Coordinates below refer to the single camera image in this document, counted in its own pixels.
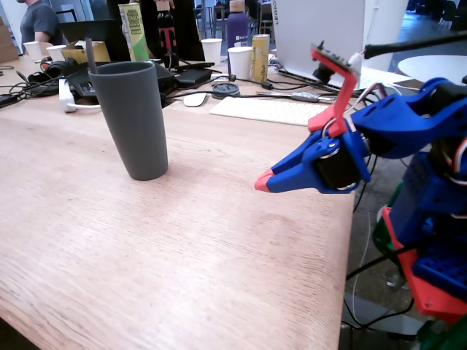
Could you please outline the blue gripper black motor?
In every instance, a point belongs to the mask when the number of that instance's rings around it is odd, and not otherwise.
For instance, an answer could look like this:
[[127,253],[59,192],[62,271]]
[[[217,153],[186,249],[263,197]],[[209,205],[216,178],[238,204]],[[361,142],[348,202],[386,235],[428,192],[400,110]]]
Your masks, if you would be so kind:
[[289,155],[265,171],[255,182],[256,190],[284,193],[312,188],[323,189],[323,183],[336,191],[354,190],[360,182],[369,182],[366,164],[370,155],[365,136],[347,131],[340,136],[322,136],[315,131]]

